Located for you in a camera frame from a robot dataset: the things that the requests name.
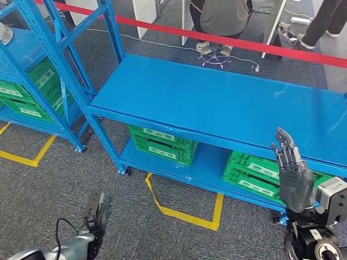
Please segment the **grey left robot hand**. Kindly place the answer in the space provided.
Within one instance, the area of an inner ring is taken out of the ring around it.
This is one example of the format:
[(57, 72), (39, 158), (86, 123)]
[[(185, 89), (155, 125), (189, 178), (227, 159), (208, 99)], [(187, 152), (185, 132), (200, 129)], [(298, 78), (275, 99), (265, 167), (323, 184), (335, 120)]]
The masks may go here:
[(95, 225), (96, 230), (94, 233), (98, 233), (99, 236), (101, 236), (101, 233), (103, 235), (106, 233), (106, 228), (110, 214), (111, 201), (111, 196), (106, 196), (99, 203), (97, 212), (97, 224)]

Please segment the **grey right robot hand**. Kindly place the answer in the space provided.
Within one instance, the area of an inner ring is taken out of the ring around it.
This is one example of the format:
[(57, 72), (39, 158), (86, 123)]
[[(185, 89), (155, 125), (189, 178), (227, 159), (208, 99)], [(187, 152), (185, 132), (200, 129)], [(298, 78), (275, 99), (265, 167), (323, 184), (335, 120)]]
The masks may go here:
[(280, 198), (290, 210), (302, 213), (314, 205), (314, 175), (287, 131), (277, 127), (271, 143), (279, 168)]

